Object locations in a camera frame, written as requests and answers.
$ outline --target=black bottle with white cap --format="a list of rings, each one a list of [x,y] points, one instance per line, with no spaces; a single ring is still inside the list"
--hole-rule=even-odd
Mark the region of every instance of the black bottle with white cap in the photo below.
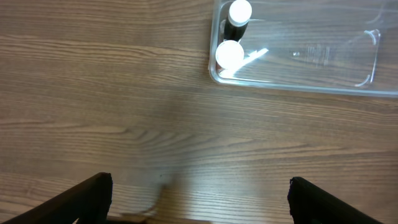
[[[224,40],[239,41],[248,26],[252,13],[251,5],[246,0],[235,0],[229,8],[225,22]]]

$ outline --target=small bottle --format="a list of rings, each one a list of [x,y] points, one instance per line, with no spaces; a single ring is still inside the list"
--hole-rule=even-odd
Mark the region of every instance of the small bottle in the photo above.
[[[240,41],[252,13],[251,5],[246,0],[235,0],[229,8],[225,22],[224,40]]]

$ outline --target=plastic tray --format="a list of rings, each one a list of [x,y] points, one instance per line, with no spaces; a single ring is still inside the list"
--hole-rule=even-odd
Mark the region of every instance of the plastic tray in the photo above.
[[[383,32],[398,22],[396,1],[249,0],[252,17],[240,41],[244,62],[237,69],[225,70],[217,65],[215,52],[224,41],[223,26],[232,2],[215,1],[209,62],[214,81],[398,96],[398,75],[390,72],[378,79],[376,66]]]

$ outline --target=bottle cap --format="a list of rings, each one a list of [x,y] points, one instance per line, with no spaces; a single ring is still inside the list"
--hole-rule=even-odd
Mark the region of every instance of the bottle cap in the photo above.
[[[244,58],[244,50],[235,40],[222,42],[216,50],[216,61],[224,69],[232,69],[240,66]]]
[[[252,8],[246,0],[235,0],[229,8],[228,19],[236,27],[246,25],[251,17]]]

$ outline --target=brown wood grain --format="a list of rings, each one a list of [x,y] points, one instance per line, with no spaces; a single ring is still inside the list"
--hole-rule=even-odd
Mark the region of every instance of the brown wood grain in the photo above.
[[[97,172],[111,215],[292,223],[302,176],[397,223],[398,101],[219,86],[213,1],[0,1],[0,222]],[[386,80],[398,45],[383,45]]]

